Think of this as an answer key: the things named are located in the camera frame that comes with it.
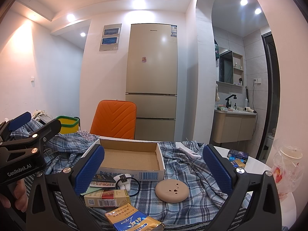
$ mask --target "orange chair backrest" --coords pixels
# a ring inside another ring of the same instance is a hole
[[[92,122],[91,134],[134,139],[137,108],[133,102],[101,101]]]

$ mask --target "refrigerator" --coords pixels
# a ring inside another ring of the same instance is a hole
[[[177,107],[176,25],[131,25],[126,101],[137,106],[136,140],[174,140]]]

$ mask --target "blue gripper pad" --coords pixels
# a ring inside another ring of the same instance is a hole
[[[16,131],[17,129],[28,123],[30,120],[31,120],[30,112],[23,113],[22,115],[10,121],[9,130]]]
[[[224,168],[220,160],[217,158],[217,156],[213,153],[213,151],[208,145],[203,148],[202,155],[220,190],[223,193],[230,195],[233,191],[232,178],[227,172],[227,170]]]
[[[85,165],[83,166],[83,168],[80,170],[80,172],[75,178],[74,190],[77,195],[82,194],[87,191],[98,168],[103,162],[104,157],[105,157],[104,148],[101,145],[98,145],[96,150],[92,153],[91,157],[87,160],[87,162],[85,163]]]

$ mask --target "faucet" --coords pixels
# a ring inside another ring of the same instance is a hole
[[[231,107],[231,104],[229,103],[229,99],[230,99],[231,97],[234,97],[234,99],[236,99],[236,95],[235,95],[235,94],[233,94],[233,95],[227,97],[227,98],[225,99],[225,100],[227,101],[227,103],[226,103],[226,108]]]

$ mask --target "white remote control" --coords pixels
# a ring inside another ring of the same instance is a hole
[[[181,142],[176,142],[176,147],[184,151],[184,153],[189,156],[190,158],[196,160],[196,159],[201,159],[201,156],[198,155],[197,153],[193,152],[191,149],[187,148],[183,143]]]

